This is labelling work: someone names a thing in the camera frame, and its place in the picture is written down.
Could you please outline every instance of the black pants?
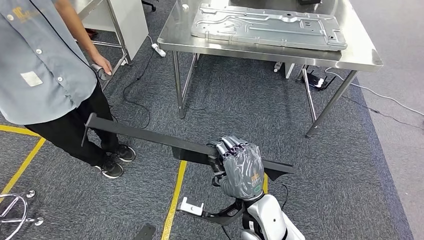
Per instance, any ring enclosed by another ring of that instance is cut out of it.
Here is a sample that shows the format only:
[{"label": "black pants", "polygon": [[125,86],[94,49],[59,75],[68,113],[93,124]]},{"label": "black pants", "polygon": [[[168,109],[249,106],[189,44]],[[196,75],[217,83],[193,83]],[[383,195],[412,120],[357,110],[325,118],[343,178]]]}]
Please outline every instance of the black pants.
[{"label": "black pants", "polygon": [[83,101],[78,108],[58,119],[25,125],[25,127],[63,149],[71,156],[91,166],[96,166],[104,161],[106,152],[114,153],[116,151],[118,138],[114,133],[95,130],[95,133],[101,139],[101,148],[88,140],[81,147],[85,130],[84,123],[87,122],[91,113],[96,113],[99,118],[113,120],[108,101],[99,83],[97,83],[91,96]]}]

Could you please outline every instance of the white shoe sole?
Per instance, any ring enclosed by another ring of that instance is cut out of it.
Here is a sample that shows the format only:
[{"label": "white shoe sole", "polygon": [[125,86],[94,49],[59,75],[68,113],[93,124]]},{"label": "white shoe sole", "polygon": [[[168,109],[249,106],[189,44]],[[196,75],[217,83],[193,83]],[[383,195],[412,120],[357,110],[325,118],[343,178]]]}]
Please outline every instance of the white shoe sole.
[{"label": "white shoe sole", "polygon": [[119,178],[120,176],[122,176],[122,174],[124,173],[124,169],[122,168],[122,166],[121,165],[119,165],[118,163],[117,163],[117,165],[120,167],[120,169],[122,170],[122,173],[121,173],[121,175],[119,175],[119,176],[109,176],[109,175],[107,175],[107,174],[105,174],[105,173],[107,173],[107,171],[105,171],[105,170],[102,170],[102,168],[101,167],[99,167],[99,166],[94,166],[95,168],[97,168],[97,169],[99,169],[100,170],[100,172],[101,172],[101,174],[103,174],[103,176],[105,176],[106,178],[108,178],[108,179],[117,179],[117,178]]},{"label": "white shoe sole", "polygon": [[[134,149],[132,149],[131,147],[128,147],[131,151],[132,151],[132,153],[134,154],[134,158],[136,158],[136,156],[137,156],[137,154],[136,154],[136,151],[134,151]],[[123,158],[119,158],[122,162],[126,162],[126,163],[129,163],[129,162],[132,162],[133,160],[126,160],[126,159],[123,159]]]}]

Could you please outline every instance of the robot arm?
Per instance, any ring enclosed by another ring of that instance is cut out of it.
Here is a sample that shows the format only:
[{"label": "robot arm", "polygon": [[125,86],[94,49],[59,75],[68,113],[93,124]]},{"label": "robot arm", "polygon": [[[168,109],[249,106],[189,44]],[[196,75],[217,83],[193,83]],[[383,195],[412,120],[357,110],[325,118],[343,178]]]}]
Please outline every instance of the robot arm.
[{"label": "robot arm", "polygon": [[262,194],[264,166],[259,147],[235,136],[212,142],[225,171],[218,177],[222,191],[233,198],[250,201]]},{"label": "robot arm", "polygon": [[184,197],[179,211],[222,226],[242,216],[242,240],[305,240],[281,210],[277,199],[262,191],[264,167],[258,146],[235,136],[221,137],[210,146],[220,155],[209,156],[215,174],[212,184],[236,200],[221,212],[212,214],[203,211],[203,203],[197,204]]},{"label": "robot arm", "polygon": [[241,232],[243,240],[304,240],[305,237],[281,210],[277,199],[264,194],[264,166],[257,145],[235,136],[212,142],[226,174],[218,178],[222,191],[246,206]]}]

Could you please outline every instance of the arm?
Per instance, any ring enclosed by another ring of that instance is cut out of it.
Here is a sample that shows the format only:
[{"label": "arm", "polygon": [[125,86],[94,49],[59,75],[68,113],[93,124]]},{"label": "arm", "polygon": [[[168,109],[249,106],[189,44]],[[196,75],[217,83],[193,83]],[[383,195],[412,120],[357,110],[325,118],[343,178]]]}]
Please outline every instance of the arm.
[{"label": "arm", "polygon": [[60,17],[66,24],[69,32],[78,41],[78,43],[87,51],[90,58],[99,66],[104,68],[104,71],[112,75],[111,63],[100,55],[97,48],[89,38],[83,23],[75,12],[69,0],[57,0],[54,4]]}]

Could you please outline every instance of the white patch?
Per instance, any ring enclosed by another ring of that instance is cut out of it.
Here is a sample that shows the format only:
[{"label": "white patch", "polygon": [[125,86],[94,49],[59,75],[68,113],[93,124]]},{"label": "white patch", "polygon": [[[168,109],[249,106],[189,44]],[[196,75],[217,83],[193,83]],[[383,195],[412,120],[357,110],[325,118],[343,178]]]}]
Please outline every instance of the white patch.
[{"label": "white patch", "polygon": [[33,71],[20,74],[30,87],[34,87],[43,83],[39,76]]},{"label": "white patch", "polygon": [[250,228],[250,230],[252,230],[253,232],[255,231],[255,226],[254,226],[254,224],[253,224],[253,222],[252,222],[252,221],[249,221],[249,228]]}]

